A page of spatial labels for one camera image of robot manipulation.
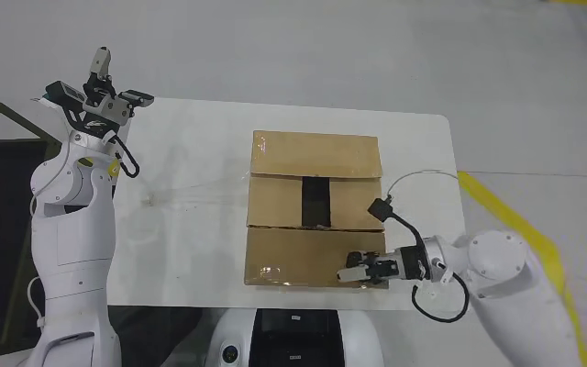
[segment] black cable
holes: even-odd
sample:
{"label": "black cable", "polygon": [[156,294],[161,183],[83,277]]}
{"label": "black cable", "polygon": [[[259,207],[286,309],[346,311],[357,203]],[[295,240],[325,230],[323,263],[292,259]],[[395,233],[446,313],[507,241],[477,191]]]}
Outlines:
{"label": "black cable", "polygon": [[120,154],[118,154],[118,152],[116,152],[115,153],[115,156],[118,159],[118,162],[120,163],[120,168],[122,168],[122,171],[124,171],[125,174],[128,177],[130,177],[130,178],[137,177],[138,176],[138,172],[140,171],[140,168],[138,166],[137,161],[135,161],[135,158],[132,156],[132,154],[130,154],[130,151],[128,151],[127,146],[125,145],[125,143],[122,142],[122,140],[118,137],[118,135],[115,135],[112,138],[114,140],[116,140],[118,142],[118,144],[120,144],[120,146],[122,147],[122,149],[125,151],[125,153],[127,154],[128,158],[130,159],[130,161],[132,162],[132,164],[135,166],[135,172],[134,173],[130,173],[128,171],[128,168],[127,168],[126,164],[122,162],[122,157],[120,156]]}
{"label": "black cable", "polygon": [[[440,269],[446,269],[446,266],[444,266],[443,264],[439,264],[438,267]],[[420,311],[420,313],[432,320],[438,321],[438,322],[443,322],[445,324],[450,324],[451,322],[455,322],[455,321],[459,321],[460,319],[462,319],[463,316],[465,316],[465,314],[467,313],[467,309],[469,309],[469,299],[470,299],[470,295],[469,295],[469,289],[467,289],[467,285],[465,284],[465,282],[457,275],[457,274],[452,274],[452,276],[457,280],[457,282],[459,282],[460,286],[462,287],[463,292],[465,293],[465,303],[462,307],[462,309],[460,310],[459,314],[456,315],[455,317],[452,318],[441,318],[441,317],[436,317],[433,315],[428,314],[422,307],[420,307],[420,305],[415,301],[415,294],[418,291],[418,286],[414,285],[414,288],[412,288],[412,305],[414,305],[415,309]]]}
{"label": "black cable", "polygon": [[[424,240],[422,239],[422,236],[420,235],[420,232],[418,232],[418,230],[412,226],[411,224],[409,224],[408,222],[406,222],[402,217],[398,216],[397,214],[395,214],[393,211],[391,213],[389,213],[389,216],[392,217],[393,219],[397,220],[401,225],[403,225],[404,227],[408,228],[410,230],[410,232],[412,232],[412,234],[415,237],[415,244],[416,246],[421,246],[422,249],[424,249],[426,247],[426,245],[424,244]],[[430,272],[430,268],[429,266],[427,266],[427,262],[422,264],[425,269],[426,269],[426,273]],[[446,266],[443,263],[439,263],[437,265],[440,269],[446,270]],[[465,303],[462,307],[462,309],[460,310],[459,314],[456,315],[455,317],[452,318],[441,318],[441,317],[436,317],[434,315],[430,315],[428,314],[422,307],[420,307],[420,305],[416,302],[415,300],[415,294],[418,292],[418,286],[414,285],[414,287],[412,288],[412,305],[414,305],[415,309],[420,311],[420,313],[432,320],[435,320],[437,322],[443,322],[446,324],[449,324],[451,322],[455,322],[460,320],[463,316],[465,316],[465,314],[467,313],[467,309],[469,309],[469,299],[470,299],[470,295],[469,295],[469,289],[467,289],[467,285],[465,284],[465,282],[455,273],[452,274],[452,276],[457,280],[457,282],[460,284],[460,286],[462,287],[463,292],[465,293]]]}
{"label": "black cable", "polygon": [[409,224],[408,222],[405,221],[405,219],[403,219],[402,217],[398,216],[397,214],[395,214],[394,212],[390,213],[390,216],[397,220],[402,226],[408,228],[410,230],[410,232],[412,232],[412,234],[414,235],[415,238],[415,245],[424,248],[424,240],[422,239],[422,236],[420,236],[420,232],[418,232],[418,230],[412,226],[411,224]]}

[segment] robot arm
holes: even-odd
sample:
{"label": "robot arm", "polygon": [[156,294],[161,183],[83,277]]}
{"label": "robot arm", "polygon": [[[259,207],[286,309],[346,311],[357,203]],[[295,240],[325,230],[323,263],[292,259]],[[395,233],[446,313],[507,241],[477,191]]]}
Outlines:
{"label": "robot arm", "polygon": [[[381,221],[397,217],[389,201],[381,199],[375,200],[369,211]],[[569,315],[524,239],[504,231],[461,237],[452,245],[438,236],[418,238],[419,234],[416,246],[381,256],[350,253],[347,269],[338,271],[339,280],[380,283],[428,279],[444,283],[454,278],[467,295],[460,316],[470,299],[483,327],[514,366],[581,366]],[[417,285],[412,301],[427,317],[443,322],[460,318],[430,316],[415,302],[416,291]]]}
{"label": "robot arm", "polygon": [[[116,95],[108,75],[110,51],[97,51],[87,96],[63,82],[47,86],[45,104],[60,106],[73,127],[60,154],[33,173],[31,191],[37,207],[32,218],[31,249],[45,289],[42,334],[27,367],[120,366],[118,336],[108,320],[106,279],[116,246],[109,168],[122,149],[138,164],[117,136],[136,106],[153,97],[126,91]],[[81,160],[90,161],[83,165]]]}

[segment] white table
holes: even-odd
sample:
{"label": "white table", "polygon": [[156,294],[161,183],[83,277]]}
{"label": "white table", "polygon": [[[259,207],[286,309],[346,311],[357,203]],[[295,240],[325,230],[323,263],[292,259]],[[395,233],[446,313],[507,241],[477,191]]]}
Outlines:
{"label": "white table", "polygon": [[[157,98],[137,112],[127,145],[141,170],[116,188],[116,254],[111,305],[413,309],[412,282],[389,290],[256,287],[243,283],[247,195],[255,129],[379,138],[382,187],[408,172],[455,173],[449,122],[442,116]],[[464,233],[459,185],[439,174],[411,176],[394,207],[423,236]],[[385,224],[388,250],[414,244]],[[461,290],[421,292],[423,306],[457,310]]]}

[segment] yellow floor line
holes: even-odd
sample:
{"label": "yellow floor line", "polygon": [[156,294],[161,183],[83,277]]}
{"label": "yellow floor line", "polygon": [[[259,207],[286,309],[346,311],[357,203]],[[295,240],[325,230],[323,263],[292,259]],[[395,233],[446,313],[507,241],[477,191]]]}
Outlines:
{"label": "yellow floor line", "polygon": [[471,175],[465,172],[459,172],[459,184],[473,199],[484,206],[497,219],[524,237],[534,253],[538,256],[547,277],[564,300],[570,320],[575,328],[582,365],[587,366],[587,348],[585,348],[581,337],[579,314],[575,308],[572,294],[565,288],[565,273],[557,244],[532,227],[527,220],[517,214],[514,209],[509,207]]}
{"label": "yellow floor line", "polygon": [[587,0],[550,0],[551,3],[576,4],[578,6],[587,6]]}

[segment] cardboard box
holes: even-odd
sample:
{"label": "cardboard box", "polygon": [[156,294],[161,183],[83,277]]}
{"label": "cardboard box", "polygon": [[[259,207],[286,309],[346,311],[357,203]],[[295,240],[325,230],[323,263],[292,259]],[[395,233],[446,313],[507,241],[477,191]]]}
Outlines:
{"label": "cardboard box", "polygon": [[385,253],[377,138],[254,131],[245,284],[346,286],[354,250]]}

